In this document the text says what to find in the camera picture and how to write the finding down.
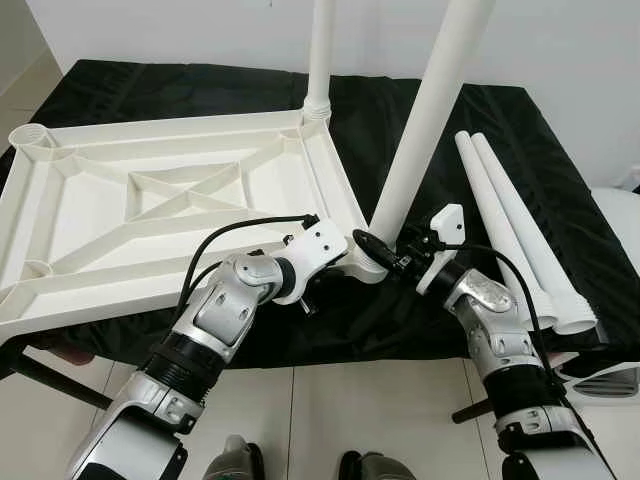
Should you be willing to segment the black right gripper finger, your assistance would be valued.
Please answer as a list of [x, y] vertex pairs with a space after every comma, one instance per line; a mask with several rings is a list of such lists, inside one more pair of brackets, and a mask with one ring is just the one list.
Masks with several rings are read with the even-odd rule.
[[352, 230], [353, 241], [380, 268], [394, 271], [397, 269], [396, 252], [374, 234], [366, 230]]

